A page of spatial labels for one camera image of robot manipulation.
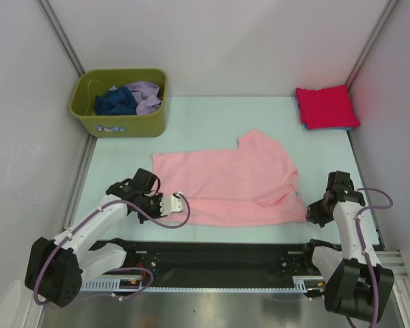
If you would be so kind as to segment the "pink t shirt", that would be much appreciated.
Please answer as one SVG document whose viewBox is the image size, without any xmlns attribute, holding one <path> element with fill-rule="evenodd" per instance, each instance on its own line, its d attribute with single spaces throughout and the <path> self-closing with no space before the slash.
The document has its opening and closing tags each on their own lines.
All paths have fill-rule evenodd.
<svg viewBox="0 0 410 328">
<path fill-rule="evenodd" d="M 182 192 L 190 224 L 219 228 L 273 226 L 305 220 L 299 173 L 285 148 L 249 131 L 235 149 L 153 154 L 164 194 Z"/>
</svg>

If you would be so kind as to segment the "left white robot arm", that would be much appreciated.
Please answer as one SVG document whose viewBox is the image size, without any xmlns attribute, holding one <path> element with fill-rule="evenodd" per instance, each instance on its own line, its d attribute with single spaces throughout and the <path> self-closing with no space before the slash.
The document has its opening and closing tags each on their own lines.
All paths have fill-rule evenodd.
<svg viewBox="0 0 410 328">
<path fill-rule="evenodd" d="M 40 237 L 31 247 L 25 286 L 37 305 L 70 304 L 82 285 L 98 276 L 140 269 L 132 242 L 120 238 L 98 249 L 94 244 L 109 228 L 136 212 L 141 219 L 161 216 L 160 179 L 138 169 L 132 178 L 112 184 L 95 209 L 81 222 L 52 239 Z"/>
</svg>

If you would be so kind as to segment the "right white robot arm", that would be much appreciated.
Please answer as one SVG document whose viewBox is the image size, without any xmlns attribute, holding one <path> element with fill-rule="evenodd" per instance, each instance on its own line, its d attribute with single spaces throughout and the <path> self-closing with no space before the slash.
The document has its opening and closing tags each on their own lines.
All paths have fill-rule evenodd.
<svg viewBox="0 0 410 328">
<path fill-rule="evenodd" d="M 368 210 L 362 190 L 354 187 L 350 174 L 329 173 L 324 196 L 307 207 L 306 219 L 322 228 L 335 222 L 340 246 L 312 239 L 301 265 L 309 274 L 322 275 L 328 312 L 341 314 L 350 323 L 357 319 L 375 327 L 390 297 L 394 274 L 383 267 L 366 239 L 363 218 Z"/>
</svg>

